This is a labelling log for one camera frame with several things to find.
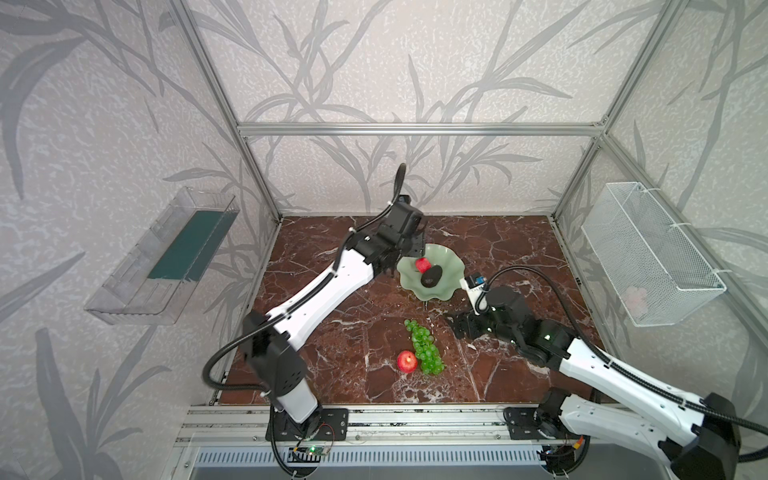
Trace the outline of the red fake apple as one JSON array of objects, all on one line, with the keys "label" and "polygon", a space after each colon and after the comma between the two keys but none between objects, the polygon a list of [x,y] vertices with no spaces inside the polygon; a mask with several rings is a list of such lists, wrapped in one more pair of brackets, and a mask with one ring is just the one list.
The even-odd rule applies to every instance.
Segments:
[{"label": "red fake apple", "polygon": [[414,261],[414,266],[420,274],[424,274],[432,268],[432,263],[426,257],[421,257]]},{"label": "red fake apple", "polygon": [[397,367],[402,373],[414,372],[419,366],[419,360],[412,351],[402,351],[397,357]]}]

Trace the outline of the dark fake avocado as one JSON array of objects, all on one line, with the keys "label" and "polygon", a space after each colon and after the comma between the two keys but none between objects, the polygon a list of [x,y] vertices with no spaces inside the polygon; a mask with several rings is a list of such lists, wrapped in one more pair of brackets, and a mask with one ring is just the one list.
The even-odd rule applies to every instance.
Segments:
[{"label": "dark fake avocado", "polygon": [[435,288],[443,276],[443,268],[440,265],[432,265],[432,268],[421,274],[420,283],[425,288]]}]

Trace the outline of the green fake grape bunch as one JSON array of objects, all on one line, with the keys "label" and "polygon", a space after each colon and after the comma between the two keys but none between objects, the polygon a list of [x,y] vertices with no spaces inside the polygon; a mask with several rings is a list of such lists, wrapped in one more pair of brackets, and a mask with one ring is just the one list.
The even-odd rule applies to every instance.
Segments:
[{"label": "green fake grape bunch", "polygon": [[406,319],[404,326],[410,333],[413,353],[421,371],[426,375],[439,375],[442,373],[445,369],[445,364],[432,332],[426,326],[412,319]]}]

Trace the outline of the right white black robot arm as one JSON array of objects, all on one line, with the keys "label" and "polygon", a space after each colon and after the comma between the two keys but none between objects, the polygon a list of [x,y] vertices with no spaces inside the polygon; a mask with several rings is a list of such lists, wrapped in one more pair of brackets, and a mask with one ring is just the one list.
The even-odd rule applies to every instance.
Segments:
[{"label": "right white black robot arm", "polygon": [[460,283],[467,311],[447,320],[459,338],[491,335],[528,362],[591,386],[617,407],[551,389],[539,404],[541,433],[566,430],[597,437],[640,453],[679,479],[732,479],[740,463],[767,457],[767,450],[742,453],[744,429],[766,434],[763,425],[737,417],[733,403],[716,394],[699,397],[677,389],[589,343],[575,329],[534,316],[523,296],[508,286]]}]

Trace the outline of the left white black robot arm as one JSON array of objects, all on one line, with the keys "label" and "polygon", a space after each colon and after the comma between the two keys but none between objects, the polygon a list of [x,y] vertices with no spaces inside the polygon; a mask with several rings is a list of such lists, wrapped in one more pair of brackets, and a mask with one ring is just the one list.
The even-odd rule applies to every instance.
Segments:
[{"label": "left white black robot arm", "polygon": [[[410,198],[397,194],[380,215],[350,228],[334,261],[314,280],[267,314],[252,310],[243,318],[242,334],[204,365],[203,382],[219,391],[264,393],[272,407],[296,424],[317,419],[321,406],[306,380],[307,364],[300,349],[349,296],[394,269],[402,257],[424,251],[422,219]],[[236,349],[260,379],[258,384],[229,384],[212,377],[213,367]]]}]

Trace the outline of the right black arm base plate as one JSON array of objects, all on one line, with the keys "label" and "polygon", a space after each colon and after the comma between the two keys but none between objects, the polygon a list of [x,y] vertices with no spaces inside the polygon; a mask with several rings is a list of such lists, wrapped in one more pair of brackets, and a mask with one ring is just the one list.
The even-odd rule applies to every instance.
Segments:
[{"label": "right black arm base plate", "polygon": [[508,406],[503,420],[512,440],[557,440],[567,435],[562,425],[547,416],[540,416],[534,406]]}]

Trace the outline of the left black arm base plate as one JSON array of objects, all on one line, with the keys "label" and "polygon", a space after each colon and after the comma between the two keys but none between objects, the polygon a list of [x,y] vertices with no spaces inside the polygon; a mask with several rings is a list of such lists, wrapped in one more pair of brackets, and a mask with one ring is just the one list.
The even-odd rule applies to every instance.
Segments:
[{"label": "left black arm base plate", "polygon": [[346,408],[319,408],[307,420],[297,422],[286,412],[272,409],[266,439],[276,442],[343,441],[347,436],[349,415]]}]

